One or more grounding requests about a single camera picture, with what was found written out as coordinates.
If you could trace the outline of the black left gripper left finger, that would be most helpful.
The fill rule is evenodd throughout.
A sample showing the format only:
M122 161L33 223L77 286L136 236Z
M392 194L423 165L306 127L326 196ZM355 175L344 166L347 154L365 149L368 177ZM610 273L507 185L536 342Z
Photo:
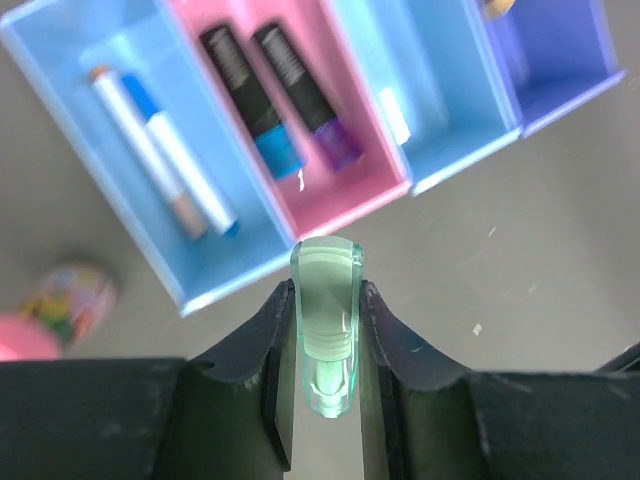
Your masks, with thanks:
M280 479L291 468L295 295L193 359L5 362L5 479Z

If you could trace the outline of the small brown eraser block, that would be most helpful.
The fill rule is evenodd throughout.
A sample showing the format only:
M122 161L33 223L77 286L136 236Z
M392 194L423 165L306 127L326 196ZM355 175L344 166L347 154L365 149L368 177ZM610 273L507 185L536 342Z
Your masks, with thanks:
M504 16L515 4L515 0L483 0L484 11L489 19Z

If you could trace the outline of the orange white marker pen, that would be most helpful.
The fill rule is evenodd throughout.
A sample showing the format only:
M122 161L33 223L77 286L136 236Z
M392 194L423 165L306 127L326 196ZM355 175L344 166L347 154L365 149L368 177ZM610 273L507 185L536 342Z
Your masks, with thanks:
M144 119L120 76L110 67L101 65L91 70L89 78L104 107L175 218L193 240L202 237L207 230L202 215L146 133Z

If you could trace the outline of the pink drawer box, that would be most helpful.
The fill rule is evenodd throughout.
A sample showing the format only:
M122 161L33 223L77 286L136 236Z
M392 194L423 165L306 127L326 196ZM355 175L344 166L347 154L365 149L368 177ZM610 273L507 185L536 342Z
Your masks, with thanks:
M241 120L198 40L201 32L228 23L254 71L275 104L305 162L283 180L265 178L294 237L329 235L406 195L406 163L384 124L353 49L330 1L173 1L171 7L194 45L209 82L218 90L231 118ZM328 97L339 119L363 151L353 164L334 171L307 131L285 90L252 39L278 21Z

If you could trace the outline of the black blue highlighter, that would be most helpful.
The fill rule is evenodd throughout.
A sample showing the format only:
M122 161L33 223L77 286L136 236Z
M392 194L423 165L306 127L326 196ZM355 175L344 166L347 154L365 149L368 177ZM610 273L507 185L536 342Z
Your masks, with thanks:
M199 41L271 176L281 180L301 170L303 159L232 27L213 26L199 34Z

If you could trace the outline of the pink capped small bottle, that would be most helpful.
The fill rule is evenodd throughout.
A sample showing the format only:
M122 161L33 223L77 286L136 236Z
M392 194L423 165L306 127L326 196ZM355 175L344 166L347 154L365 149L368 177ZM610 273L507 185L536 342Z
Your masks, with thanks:
M1 315L1 360L60 358L109 317L118 295L116 279L98 263L56 266L20 308Z

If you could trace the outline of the purple drawer box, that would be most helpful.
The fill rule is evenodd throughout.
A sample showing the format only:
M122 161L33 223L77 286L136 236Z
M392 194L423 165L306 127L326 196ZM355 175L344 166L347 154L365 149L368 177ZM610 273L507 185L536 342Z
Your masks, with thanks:
M602 1L517 0L489 19L477 3L522 135L531 136L604 91L619 65Z

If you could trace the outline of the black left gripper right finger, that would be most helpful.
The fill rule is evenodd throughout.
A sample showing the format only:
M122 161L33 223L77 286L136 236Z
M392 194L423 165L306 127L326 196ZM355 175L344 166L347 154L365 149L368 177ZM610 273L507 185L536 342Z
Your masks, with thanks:
M639 350L576 372L480 372L359 296L368 479L635 479Z

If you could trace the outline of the black purple highlighter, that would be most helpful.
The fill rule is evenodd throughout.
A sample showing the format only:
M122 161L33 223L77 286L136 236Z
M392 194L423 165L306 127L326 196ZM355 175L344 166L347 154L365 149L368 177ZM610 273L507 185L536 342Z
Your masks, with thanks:
M357 162L362 149L300 55L283 25L264 24L252 39L258 45L309 135L333 171Z

